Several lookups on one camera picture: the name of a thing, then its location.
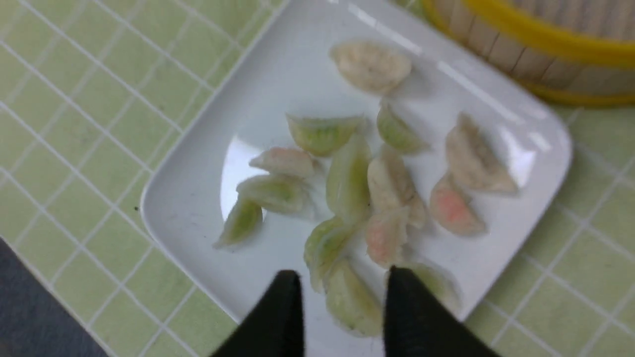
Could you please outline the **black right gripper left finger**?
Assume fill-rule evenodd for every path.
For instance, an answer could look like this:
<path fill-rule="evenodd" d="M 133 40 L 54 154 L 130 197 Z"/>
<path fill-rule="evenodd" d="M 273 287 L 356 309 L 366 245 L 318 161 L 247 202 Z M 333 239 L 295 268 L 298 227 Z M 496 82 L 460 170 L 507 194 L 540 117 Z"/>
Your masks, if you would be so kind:
<path fill-rule="evenodd" d="M 305 325 L 300 276 L 281 270 L 213 357 L 304 357 Z"/>

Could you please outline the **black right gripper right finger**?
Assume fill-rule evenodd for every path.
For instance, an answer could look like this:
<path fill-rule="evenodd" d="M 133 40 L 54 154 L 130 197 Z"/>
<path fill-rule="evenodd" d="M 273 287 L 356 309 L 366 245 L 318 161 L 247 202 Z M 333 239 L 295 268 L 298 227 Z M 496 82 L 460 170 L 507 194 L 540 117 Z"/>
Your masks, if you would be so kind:
<path fill-rule="evenodd" d="M 406 267 L 391 266 L 383 317 L 386 357 L 498 357 Z"/>

